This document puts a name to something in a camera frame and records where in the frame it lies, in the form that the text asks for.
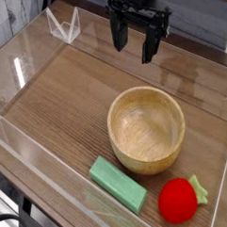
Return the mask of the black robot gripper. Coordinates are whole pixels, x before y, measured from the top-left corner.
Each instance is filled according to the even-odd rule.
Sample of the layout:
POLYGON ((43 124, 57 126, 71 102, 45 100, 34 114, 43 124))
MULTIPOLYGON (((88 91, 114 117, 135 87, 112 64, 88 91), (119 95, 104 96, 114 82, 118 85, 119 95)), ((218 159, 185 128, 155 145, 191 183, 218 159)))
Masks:
POLYGON ((160 36, 170 32, 171 9, 157 0, 107 0, 106 9, 111 26, 112 40, 120 52, 128 42, 128 23, 147 26, 142 47, 142 63, 148 64, 157 52, 160 36))

